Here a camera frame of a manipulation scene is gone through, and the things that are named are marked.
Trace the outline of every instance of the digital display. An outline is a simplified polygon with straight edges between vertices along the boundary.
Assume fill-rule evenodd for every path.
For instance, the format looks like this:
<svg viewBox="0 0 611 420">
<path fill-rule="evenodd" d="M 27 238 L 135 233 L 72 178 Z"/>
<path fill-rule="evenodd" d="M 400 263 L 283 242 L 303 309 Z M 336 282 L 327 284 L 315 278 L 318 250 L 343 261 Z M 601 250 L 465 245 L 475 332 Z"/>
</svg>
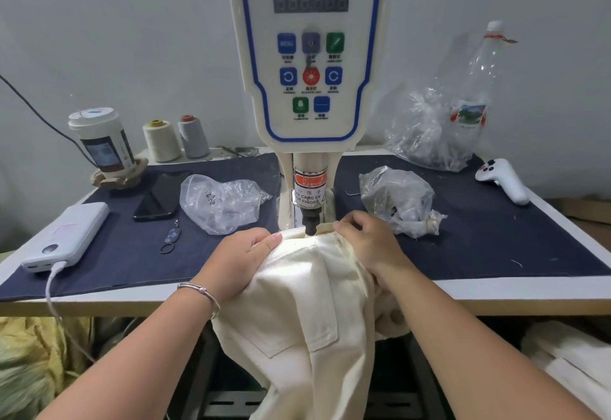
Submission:
<svg viewBox="0 0 611 420">
<path fill-rule="evenodd" d="M 341 13 L 348 0 L 274 0 L 274 13 Z"/>
</svg>

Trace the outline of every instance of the black smartphone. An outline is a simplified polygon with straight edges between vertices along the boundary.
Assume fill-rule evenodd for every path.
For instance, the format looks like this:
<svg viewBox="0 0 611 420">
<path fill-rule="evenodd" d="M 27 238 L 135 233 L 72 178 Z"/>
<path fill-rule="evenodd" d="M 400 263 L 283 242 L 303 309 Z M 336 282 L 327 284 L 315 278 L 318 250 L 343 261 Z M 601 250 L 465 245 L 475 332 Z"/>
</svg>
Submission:
<svg viewBox="0 0 611 420">
<path fill-rule="evenodd" d="M 157 177 L 150 189 L 134 212 L 135 221 L 156 221 L 169 219 L 179 207 L 180 184 L 192 172 L 166 172 Z"/>
</svg>

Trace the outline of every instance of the person's left hand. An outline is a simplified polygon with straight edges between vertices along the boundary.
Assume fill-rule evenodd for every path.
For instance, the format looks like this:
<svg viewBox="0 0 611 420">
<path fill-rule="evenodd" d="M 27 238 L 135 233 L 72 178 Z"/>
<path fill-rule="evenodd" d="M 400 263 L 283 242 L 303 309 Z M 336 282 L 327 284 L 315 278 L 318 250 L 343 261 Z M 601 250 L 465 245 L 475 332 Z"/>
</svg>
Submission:
<svg viewBox="0 0 611 420">
<path fill-rule="evenodd" d="M 236 231 L 219 243 L 191 283 L 206 288 L 223 303 L 246 288 L 261 262 L 281 240 L 281 233 L 270 235 L 261 227 Z"/>
</svg>

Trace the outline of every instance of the white power bank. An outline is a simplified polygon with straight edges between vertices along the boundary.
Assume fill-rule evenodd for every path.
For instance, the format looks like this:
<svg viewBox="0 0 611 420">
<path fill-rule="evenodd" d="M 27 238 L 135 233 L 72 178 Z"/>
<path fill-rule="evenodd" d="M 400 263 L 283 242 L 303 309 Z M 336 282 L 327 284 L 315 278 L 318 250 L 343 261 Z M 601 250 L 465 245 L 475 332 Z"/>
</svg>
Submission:
<svg viewBox="0 0 611 420">
<path fill-rule="evenodd" d="M 109 213 L 106 203 L 77 204 L 66 210 L 32 239 L 21 266 L 28 272 L 51 270 L 58 261 L 76 264 Z"/>
</svg>

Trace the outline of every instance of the table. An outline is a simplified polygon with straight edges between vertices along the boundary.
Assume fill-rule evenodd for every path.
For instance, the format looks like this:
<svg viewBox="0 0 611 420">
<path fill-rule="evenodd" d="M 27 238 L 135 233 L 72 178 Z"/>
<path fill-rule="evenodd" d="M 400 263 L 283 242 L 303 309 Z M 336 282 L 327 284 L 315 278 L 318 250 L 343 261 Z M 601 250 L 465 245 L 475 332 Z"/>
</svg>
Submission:
<svg viewBox="0 0 611 420">
<path fill-rule="evenodd" d="M 260 148 L 261 153 L 271 152 Z M 346 156 L 389 154 L 371 146 L 359 147 Z M 139 156 L 147 156 L 144 151 Z M 213 159 L 230 157 L 214 148 Z M 164 164 L 202 161 L 184 157 Z M 529 190 L 531 201 L 577 241 L 611 267 L 611 253 L 570 222 L 556 209 Z M 0 263 L 0 283 L 19 267 L 23 248 Z M 503 277 L 486 279 L 441 280 L 436 282 L 454 299 L 461 301 L 478 316 L 596 316 L 611 315 L 611 276 L 604 277 Z M 124 288 L 84 295 L 55 298 L 63 316 L 73 317 L 144 317 L 150 315 L 174 290 L 175 284 Z M 44 300 L 0 303 L 0 316 L 48 316 Z"/>
</svg>

